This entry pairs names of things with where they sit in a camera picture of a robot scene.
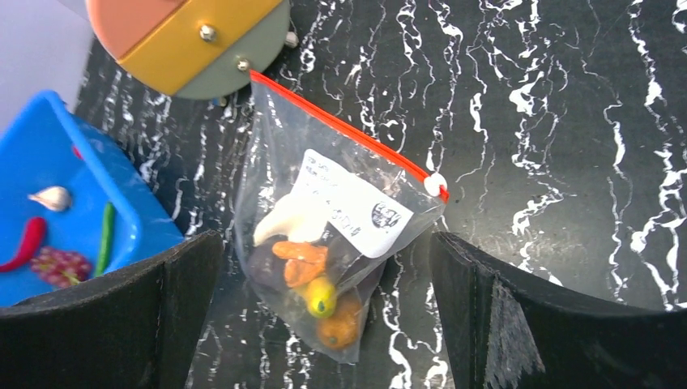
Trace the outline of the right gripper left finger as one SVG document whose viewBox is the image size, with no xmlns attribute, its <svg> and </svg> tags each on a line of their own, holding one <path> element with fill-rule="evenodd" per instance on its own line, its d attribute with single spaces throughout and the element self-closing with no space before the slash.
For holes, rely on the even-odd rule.
<svg viewBox="0 0 687 389">
<path fill-rule="evenodd" d="M 208 231 L 1 311 L 4 388 L 181 388 L 224 245 Z"/>
</svg>

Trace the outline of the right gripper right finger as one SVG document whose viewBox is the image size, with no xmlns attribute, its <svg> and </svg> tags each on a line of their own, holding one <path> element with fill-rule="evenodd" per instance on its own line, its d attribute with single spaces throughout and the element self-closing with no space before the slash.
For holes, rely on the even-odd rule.
<svg viewBox="0 0 687 389">
<path fill-rule="evenodd" d="M 591 297 L 453 233 L 429 264 L 458 388 L 683 388 L 686 313 Z"/>
</svg>

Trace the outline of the orange tangerine toy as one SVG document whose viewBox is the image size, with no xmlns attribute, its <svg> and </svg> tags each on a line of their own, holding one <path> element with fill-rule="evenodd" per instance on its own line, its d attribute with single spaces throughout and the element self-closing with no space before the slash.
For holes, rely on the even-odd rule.
<svg viewBox="0 0 687 389">
<path fill-rule="evenodd" d="M 328 349 L 343 350 L 358 340 L 363 305 L 355 293 L 339 298 L 335 312 L 317 321 L 316 332 L 320 342 Z"/>
</svg>

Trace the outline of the yellow banana toy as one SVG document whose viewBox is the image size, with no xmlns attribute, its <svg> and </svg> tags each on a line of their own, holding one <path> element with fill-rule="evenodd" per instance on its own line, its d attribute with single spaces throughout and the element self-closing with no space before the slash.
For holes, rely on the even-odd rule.
<svg viewBox="0 0 687 389">
<path fill-rule="evenodd" d="M 335 312 L 337 291 L 327 276 L 319 276 L 295 288 L 295 291 L 304 300 L 306 310 L 314 318 L 328 318 Z"/>
</svg>

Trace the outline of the white garlic toy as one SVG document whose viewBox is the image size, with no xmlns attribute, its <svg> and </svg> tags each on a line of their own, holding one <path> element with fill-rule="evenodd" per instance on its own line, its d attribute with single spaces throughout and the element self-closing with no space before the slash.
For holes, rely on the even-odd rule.
<svg viewBox="0 0 687 389">
<path fill-rule="evenodd" d="M 277 235 L 285 236 L 289 242 L 315 242 L 323 235 L 330 217 L 328 204 L 317 196 L 286 194 L 257 223 L 254 245 L 262 245 Z"/>
</svg>

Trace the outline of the clear zip top bag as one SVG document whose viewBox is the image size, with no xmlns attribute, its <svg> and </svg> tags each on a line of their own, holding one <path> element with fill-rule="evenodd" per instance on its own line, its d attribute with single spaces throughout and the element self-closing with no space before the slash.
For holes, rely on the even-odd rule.
<svg viewBox="0 0 687 389">
<path fill-rule="evenodd" d="M 259 72 L 250 75 L 254 116 L 234 216 L 234 247 L 262 303 L 312 349 L 344 364 L 359 359 L 369 299 L 387 259 L 407 247 L 445 211 L 446 179 Z M 285 261 L 272 253 L 282 235 L 254 245 L 257 223 L 288 194 L 314 195 L 331 209 L 321 238 L 337 302 L 355 293 L 363 305 L 360 334 L 335 351 L 318 339 L 304 300 L 284 281 Z"/>
</svg>

